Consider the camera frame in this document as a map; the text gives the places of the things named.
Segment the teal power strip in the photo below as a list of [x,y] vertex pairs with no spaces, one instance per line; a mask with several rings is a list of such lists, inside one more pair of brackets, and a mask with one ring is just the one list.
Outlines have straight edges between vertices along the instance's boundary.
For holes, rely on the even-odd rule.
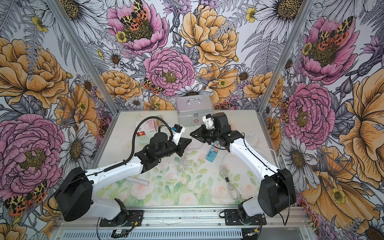
[[212,147],[210,148],[209,152],[206,154],[206,160],[208,162],[211,162],[211,163],[215,160],[215,158],[216,158],[216,156],[218,155],[218,152],[219,152],[219,151],[218,152],[214,152],[213,151],[213,146],[214,146],[215,143],[219,143],[219,142],[218,141],[214,142],[212,144]]

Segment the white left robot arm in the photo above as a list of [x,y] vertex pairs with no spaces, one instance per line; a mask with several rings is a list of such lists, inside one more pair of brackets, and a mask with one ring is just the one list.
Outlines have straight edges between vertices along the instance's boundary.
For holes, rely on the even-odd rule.
[[113,201],[99,198],[95,194],[115,182],[140,175],[156,167],[163,158],[177,154],[182,157],[191,139],[183,138],[185,131],[180,125],[168,128],[170,135],[158,132],[141,151],[131,152],[128,159],[102,168],[83,170],[78,167],[70,171],[55,192],[54,197],[66,222],[83,216],[102,218],[115,226],[129,220],[128,210],[119,199]]

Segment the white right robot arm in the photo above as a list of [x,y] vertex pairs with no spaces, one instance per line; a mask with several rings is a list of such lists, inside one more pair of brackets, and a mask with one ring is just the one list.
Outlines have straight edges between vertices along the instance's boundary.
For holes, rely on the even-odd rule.
[[248,224],[253,217],[262,214],[274,217],[281,216],[284,210],[289,211],[297,200],[291,172],[279,169],[257,153],[245,134],[231,128],[225,113],[206,115],[203,122],[190,136],[201,143],[219,143],[222,149],[245,162],[260,181],[258,195],[238,205],[241,222]]

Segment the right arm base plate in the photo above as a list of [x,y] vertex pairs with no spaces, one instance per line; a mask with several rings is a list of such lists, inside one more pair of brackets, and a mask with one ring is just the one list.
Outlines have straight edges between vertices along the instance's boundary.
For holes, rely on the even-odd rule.
[[219,213],[219,218],[224,219],[226,226],[264,226],[267,224],[264,214],[242,219],[237,209],[225,209]]

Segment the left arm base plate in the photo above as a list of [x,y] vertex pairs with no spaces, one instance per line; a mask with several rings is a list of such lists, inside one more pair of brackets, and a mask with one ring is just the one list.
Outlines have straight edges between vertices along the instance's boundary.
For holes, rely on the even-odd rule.
[[143,210],[128,210],[118,214],[113,220],[101,219],[100,227],[140,227],[143,221]]

